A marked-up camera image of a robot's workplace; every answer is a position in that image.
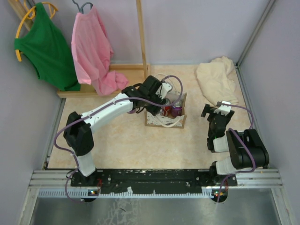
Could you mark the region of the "canvas tote bag patterned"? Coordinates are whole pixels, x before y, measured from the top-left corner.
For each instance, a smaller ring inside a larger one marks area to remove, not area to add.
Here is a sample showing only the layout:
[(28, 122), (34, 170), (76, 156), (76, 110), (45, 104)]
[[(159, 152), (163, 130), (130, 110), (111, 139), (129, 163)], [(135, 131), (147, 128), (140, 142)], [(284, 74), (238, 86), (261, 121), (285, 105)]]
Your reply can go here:
[[(179, 97), (180, 92), (183, 92), (182, 88), (177, 88), (172, 81), (172, 77), (167, 77), (167, 75), (159, 73), (156, 74), (155, 77), (159, 80), (164, 80), (165, 82), (171, 84), (173, 89), (166, 95), (166, 99), (168, 98), (171, 101), (171, 104)], [(182, 115), (173, 117), (171, 114), (167, 117), (162, 116), (163, 108), (158, 113), (158, 115), (153, 116), (149, 112), (144, 113), (145, 118), (145, 126), (148, 127), (156, 127), (156, 128), (181, 128), (183, 129), (185, 126), (187, 115), (185, 113), (185, 103), (186, 103), (187, 93), (183, 92), (180, 100), (182, 101)]]

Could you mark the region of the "purple can in bag right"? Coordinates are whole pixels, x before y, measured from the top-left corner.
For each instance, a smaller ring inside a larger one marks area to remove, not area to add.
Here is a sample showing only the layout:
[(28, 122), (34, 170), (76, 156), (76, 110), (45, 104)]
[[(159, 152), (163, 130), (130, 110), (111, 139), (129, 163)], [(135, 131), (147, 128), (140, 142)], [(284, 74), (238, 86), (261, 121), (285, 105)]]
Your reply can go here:
[(182, 115), (182, 101), (178, 101), (174, 105), (172, 105), (171, 115), (173, 117), (177, 117), (177, 116)]

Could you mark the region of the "yellow clothes hanger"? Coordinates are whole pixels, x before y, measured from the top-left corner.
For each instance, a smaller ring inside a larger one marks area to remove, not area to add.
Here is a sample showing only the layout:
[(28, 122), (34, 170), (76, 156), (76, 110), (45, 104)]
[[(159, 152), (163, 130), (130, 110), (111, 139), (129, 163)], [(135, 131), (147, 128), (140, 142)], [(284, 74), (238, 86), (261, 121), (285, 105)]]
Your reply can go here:
[[(48, 10), (49, 10), (49, 13), (50, 13), (50, 19), (52, 19), (55, 16), (55, 14), (59, 11), (58, 8), (54, 4), (52, 4), (51, 2), (42, 1), (41, 3), (43, 5), (47, 5), (48, 6)], [(23, 24), (26, 22), (26, 20), (32, 20), (36, 16), (36, 12), (35, 12), (36, 6), (33, 6), (31, 9), (28, 9), (28, 7), (26, 5), (26, 1), (24, 1), (24, 7), (27, 10), (27, 12), (22, 17), (22, 19), (20, 21), (20, 24), (19, 24), (19, 26), (17, 28), (17, 31), (16, 31), (15, 38), (19, 38), (21, 29), (23, 27)], [(18, 50), (18, 49), (15, 50), (15, 54), (16, 54), (17, 60), (19, 62), (21, 62), (22, 61), (22, 58), (21, 58), (21, 54), (22, 53), (20, 52), (20, 50)]]

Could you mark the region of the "green tank top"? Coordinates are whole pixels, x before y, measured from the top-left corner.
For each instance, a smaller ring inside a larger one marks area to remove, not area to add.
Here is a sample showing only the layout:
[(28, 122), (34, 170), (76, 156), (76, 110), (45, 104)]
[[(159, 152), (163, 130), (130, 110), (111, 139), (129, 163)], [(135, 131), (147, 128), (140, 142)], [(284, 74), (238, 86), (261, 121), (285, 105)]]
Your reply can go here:
[(70, 47), (50, 19), (48, 6), (41, 2), (35, 6), (33, 25), (29, 31), (22, 27), (19, 38), (15, 38), (15, 50), (30, 61), (39, 79), (61, 91), (79, 91)]

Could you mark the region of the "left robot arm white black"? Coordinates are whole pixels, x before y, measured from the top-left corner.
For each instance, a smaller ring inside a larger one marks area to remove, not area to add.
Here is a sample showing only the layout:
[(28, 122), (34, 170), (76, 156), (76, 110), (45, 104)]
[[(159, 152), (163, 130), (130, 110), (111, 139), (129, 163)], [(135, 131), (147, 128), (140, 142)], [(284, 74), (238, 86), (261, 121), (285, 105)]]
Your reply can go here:
[(69, 115), (63, 137), (75, 153), (83, 183), (92, 186), (98, 180), (91, 154), (93, 134), (113, 119), (133, 110), (145, 109), (153, 115), (158, 114), (171, 90), (170, 84), (149, 76), (143, 83), (126, 87), (112, 100), (93, 110)]

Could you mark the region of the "red can in bag back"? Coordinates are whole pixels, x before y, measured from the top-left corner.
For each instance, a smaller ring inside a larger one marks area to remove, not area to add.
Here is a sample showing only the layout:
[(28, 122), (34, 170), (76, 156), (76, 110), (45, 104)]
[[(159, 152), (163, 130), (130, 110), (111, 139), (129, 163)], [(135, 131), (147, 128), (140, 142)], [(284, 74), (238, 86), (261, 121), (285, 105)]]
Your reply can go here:
[(163, 107), (163, 112), (162, 112), (162, 116), (169, 116), (170, 113), (171, 113), (171, 108), (172, 106), (170, 105), (171, 104), (171, 101), (167, 98), (166, 99), (166, 106)]

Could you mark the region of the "pink shirt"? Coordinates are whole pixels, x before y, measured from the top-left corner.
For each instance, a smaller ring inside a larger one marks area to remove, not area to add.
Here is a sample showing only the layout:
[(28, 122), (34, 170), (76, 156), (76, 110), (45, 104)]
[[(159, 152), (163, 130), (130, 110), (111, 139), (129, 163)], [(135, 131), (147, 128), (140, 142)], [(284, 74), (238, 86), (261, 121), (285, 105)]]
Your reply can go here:
[(80, 84), (93, 86), (100, 96), (107, 96), (127, 87), (129, 80), (125, 75), (115, 70), (109, 71), (114, 51), (104, 23), (94, 6), (87, 14), (76, 14), (71, 52)]

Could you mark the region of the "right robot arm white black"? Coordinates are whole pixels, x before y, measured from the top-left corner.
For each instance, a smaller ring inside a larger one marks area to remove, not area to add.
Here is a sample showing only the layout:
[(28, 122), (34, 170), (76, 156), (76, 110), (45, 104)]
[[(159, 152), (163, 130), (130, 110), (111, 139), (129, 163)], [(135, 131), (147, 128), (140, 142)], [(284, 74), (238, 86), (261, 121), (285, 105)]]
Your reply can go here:
[(216, 186), (221, 185), (227, 175), (251, 173), (270, 163), (269, 153), (252, 124), (244, 131), (227, 128), (235, 113), (233, 107), (244, 109), (223, 101), (217, 102), (217, 107), (206, 104), (201, 114), (203, 118), (208, 116), (208, 150), (212, 153), (229, 153), (228, 157), (213, 162), (209, 168), (210, 182)]

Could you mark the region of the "cream folded cloth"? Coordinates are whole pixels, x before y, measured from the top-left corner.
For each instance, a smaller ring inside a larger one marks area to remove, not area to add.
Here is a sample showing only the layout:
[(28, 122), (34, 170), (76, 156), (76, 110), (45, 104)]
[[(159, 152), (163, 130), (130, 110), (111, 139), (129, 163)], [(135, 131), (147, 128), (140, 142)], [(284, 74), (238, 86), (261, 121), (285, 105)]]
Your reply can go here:
[(234, 71), (234, 63), (223, 56), (215, 58), (209, 63), (200, 63), (196, 69), (196, 78), (204, 97), (212, 104), (226, 101), (238, 104), (234, 92), (236, 85), (228, 76)]

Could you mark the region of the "grey clothes hanger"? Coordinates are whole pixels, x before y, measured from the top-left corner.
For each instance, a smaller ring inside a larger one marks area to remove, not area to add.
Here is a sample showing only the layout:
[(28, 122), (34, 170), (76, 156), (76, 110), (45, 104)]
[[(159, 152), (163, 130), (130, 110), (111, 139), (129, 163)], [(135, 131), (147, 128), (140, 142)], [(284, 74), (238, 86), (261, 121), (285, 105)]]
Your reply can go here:
[(91, 2), (85, 2), (81, 6), (75, 0), (72, 0), (72, 2), (77, 6), (78, 12), (81, 14), (84, 14), (84, 7), (86, 5), (90, 5), (90, 9), (92, 9), (92, 7), (93, 7), (93, 4)]

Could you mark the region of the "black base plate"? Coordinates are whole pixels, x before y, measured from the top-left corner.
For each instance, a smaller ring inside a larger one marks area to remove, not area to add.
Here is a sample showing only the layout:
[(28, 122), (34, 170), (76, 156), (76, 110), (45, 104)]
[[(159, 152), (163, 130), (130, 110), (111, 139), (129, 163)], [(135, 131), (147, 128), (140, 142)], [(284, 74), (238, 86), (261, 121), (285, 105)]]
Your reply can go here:
[(212, 177), (209, 169), (97, 169), (85, 177), (72, 175), (72, 187), (96, 187), (102, 194), (200, 194), (202, 188), (220, 187), (224, 175)]

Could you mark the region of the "aluminium frame rail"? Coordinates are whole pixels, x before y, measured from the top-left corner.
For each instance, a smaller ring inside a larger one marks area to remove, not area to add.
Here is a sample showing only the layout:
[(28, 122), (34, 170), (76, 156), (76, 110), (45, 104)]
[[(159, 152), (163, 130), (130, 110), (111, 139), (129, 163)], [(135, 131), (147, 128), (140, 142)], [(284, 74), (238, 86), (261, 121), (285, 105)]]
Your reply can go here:
[(229, 189), (280, 188), (283, 183), (276, 169), (257, 169), (229, 178), (213, 177), (208, 170), (97, 170), (87, 181), (68, 170), (34, 171), (29, 187), (41, 197), (71, 198), (217, 198)]

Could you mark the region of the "wooden clothes rack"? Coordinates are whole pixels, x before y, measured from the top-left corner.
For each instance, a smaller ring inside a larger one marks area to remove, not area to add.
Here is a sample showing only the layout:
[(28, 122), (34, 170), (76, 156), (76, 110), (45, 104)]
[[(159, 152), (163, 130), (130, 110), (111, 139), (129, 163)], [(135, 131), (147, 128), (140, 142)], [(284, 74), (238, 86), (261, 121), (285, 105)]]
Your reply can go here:
[[(24, 2), (21, 3), (19, 0), (9, 0), (11, 8), (18, 16), (22, 17), (26, 14), (27, 10), (24, 7)], [(134, 85), (135, 83), (143, 82), (146, 77), (150, 74), (150, 64), (146, 61), (145, 56), (145, 41), (144, 41), (144, 30), (143, 30), (143, 15), (142, 15), (142, 6), (141, 2), (138, 0), (136, 2), (137, 14), (138, 14), (138, 23), (139, 23), (139, 33), (141, 41), (141, 50), (142, 50), (142, 64), (111, 64), (109, 67), (110, 71), (116, 71), (122, 73), (129, 80), (129, 85)], [(33, 25), (33, 20), (26, 20), (23, 26), (26, 30), (30, 30)], [(98, 97), (95, 89), (87, 84), (83, 84), (79, 91), (60, 91), (57, 90), (57, 95), (60, 98), (95, 98)]]

